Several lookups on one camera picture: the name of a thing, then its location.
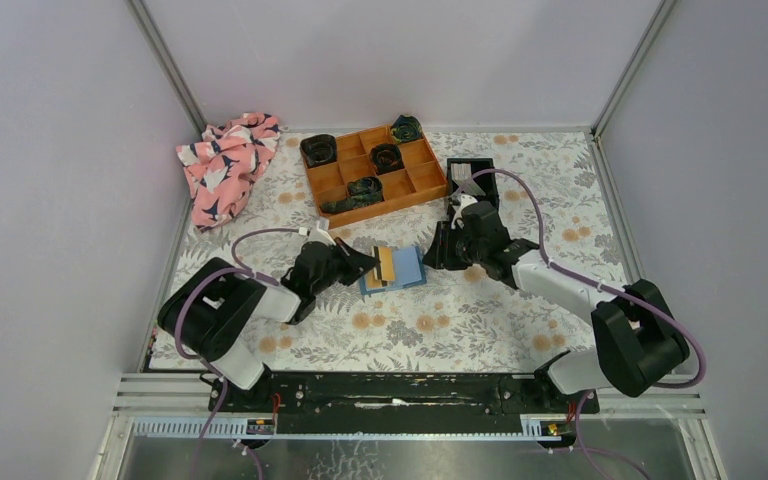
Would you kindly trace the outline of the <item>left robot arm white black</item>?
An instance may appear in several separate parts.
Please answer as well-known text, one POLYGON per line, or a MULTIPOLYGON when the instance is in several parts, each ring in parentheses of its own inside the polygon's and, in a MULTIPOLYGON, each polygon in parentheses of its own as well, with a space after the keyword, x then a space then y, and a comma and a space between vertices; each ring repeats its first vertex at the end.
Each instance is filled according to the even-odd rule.
POLYGON ((316 297, 332 285, 349 286, 380 261, 343 240, 308 241, 277 281, 246 273, 213 258, 161 306, 158 327, 171 335, 180 355, 192 353, 232 384, 232 398, 248 411, 269 401, 266 365, 242 339, 252 319, 297 324, 314 309, 316 297))

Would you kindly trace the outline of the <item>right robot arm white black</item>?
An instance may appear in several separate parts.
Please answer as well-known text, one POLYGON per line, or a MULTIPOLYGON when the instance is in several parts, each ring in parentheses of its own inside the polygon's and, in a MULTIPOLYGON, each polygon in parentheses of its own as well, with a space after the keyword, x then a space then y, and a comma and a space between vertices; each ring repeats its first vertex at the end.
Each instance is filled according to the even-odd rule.
POLYGON ((540 244, 513 238, 489 201, 464 195, 437 224, 426 265, 465 270, 478 265, 513 290, 540 296, 591 325, 593 347, 563 352, 538 367, 535 402, 557 412, 573 394, 613 387, 638 397, 690 356, 690 346, 666 321, 659 289, 639 280, 617 290, 549 260, 540 244))

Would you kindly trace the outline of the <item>wooden compartment tray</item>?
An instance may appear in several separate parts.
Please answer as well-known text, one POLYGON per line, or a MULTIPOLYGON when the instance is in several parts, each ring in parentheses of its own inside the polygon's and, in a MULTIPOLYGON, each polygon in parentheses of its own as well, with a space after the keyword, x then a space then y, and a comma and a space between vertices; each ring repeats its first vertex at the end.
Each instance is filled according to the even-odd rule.
POLYGON ((379 144, 395 144, 389 128, 384 125, 333 135, 337 141, 338 158, 328 165, 309 169, 301 155, 316 212, 328 219, 331 226, 342 227, 390 214, 440 199, 447 193, 446 175, 425 134, 420 140, 397 145, 402 153, 403 169, 383 175, 376 174, 369 154, 379 144), (347 197, 349 182, 368 176, 378 177, 383 184, 383 202, 340 214, 325 214, 321 211, 322 203, 347 197))

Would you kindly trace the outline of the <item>blue leather card holder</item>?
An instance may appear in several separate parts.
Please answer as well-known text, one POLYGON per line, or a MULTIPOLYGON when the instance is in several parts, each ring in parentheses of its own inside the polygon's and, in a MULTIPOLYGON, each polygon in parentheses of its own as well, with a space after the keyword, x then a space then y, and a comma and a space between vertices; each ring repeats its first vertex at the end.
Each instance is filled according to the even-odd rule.
POLYGON ((422 262, 422 254, 418 246, 408 246, 393 250, 393 260, 396 270, 396 281, 382 290, 368 292, 364 287, 364 277, 359 281, 359 291, 363 296, 376 293, 403 290, 425 285, 427 276, 422 262))

